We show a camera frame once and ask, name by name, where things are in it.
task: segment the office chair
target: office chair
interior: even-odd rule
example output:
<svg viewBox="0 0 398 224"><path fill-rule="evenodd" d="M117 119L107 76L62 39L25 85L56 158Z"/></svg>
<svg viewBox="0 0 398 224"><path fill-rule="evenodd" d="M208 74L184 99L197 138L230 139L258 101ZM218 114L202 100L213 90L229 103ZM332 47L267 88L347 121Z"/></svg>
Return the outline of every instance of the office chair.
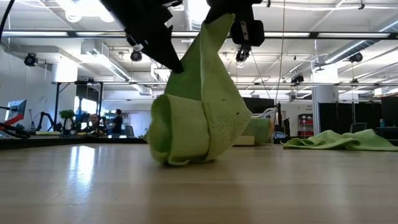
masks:
<svg viewBox="0 0 398 224"><path fill-rule="evenodd" d="M126 128L126 136L127 137L134 137L134 130L132 129L132 126L125 125L125 128Z"/></svg>
<svg viewBox="0 0 398 224"><path fill-rule="evenodd" d="M367 123L354 123L351 125L351 128L349 129L349 131L350 131L350 133L357 133L357 132L366 130L367 126L368 126Z"/></svg>

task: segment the green cloth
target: green cloth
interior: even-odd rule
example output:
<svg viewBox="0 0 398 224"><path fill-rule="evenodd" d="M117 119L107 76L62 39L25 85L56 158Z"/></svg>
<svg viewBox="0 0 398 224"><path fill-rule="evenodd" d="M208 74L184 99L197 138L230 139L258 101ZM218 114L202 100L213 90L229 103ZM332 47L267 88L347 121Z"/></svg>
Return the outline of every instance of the green cloth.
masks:
<svg viewBox="0 0 398 224"><path fill-rule="evenodd" d="M156 161L184 166L213 160L248 125L251 112L218 55L233 21L224 15L202 25L182 59L185 71L172 73L165 94L154 101L147 140Z"/></svg>
<svg viewBox="0 0 398 224"><path fill-rule="evenodd" d="M254 145L262 146L269 141L270 119L252 118L242 136L254 136Z"/></svg>
<svg viewBox="0 0 398 224"><path fill-rule="evenodd" d="M358 133L337 134L324 131L309 139L292 139L284 149L336 149L360 151L398 151L389 141L378 136L372 129Z"/></svg>

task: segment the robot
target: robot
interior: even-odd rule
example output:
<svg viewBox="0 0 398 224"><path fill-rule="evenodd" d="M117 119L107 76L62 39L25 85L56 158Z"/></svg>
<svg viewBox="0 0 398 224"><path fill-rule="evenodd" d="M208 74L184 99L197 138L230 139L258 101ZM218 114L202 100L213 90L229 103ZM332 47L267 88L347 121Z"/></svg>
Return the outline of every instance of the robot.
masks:
<svg viewBox="0 0 398 224"><path fill-rule="evenodd" d="M178 6L183 0L101 0L105 8L124 27L127 41L141 45L141 52L165 65L175 73L184 68L172 45L173 27L165 23L172 18L168 7ZM253 4L262 0L207 0L210 11L205 20L211 23L224 14L235 14L230 35L235 44L248 54L251 47L259 47L265 40L264 26L254 20Z"/></svg>

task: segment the table surface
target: table surface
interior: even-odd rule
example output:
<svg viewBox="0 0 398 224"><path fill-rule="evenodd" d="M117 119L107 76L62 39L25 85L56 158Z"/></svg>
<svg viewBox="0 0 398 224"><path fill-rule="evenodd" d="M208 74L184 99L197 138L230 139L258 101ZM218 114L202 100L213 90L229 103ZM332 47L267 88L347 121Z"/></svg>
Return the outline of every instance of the table surface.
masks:
<svg viewBox="0 0 398 224"><path fill-rule="evenodd" d="M236 147L165 168L148 145L0 151L15 223L398 223L398 153Z"/></svg>

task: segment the person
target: person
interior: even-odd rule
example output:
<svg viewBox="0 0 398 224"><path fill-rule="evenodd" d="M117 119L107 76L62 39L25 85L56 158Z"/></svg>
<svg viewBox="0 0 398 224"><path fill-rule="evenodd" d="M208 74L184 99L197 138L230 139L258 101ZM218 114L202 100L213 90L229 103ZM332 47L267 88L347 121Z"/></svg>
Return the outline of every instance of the person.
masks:
<svg viewBox="0 0 398 224"><path fill-rule="evenodd" d="M108 129L106 126L100 126L100 119L98 118L97 114L90 115L91 126L87 126L83 132L96 134L99 131L99 135L108 134Z"/></svg>
<svg viewBox="0 0 398 224"><path fill-rule="evenodd" d="M112 134L121 134L122 124L123 124L122 111L120 109L117 109L116 117L113 119Z"/></svg>

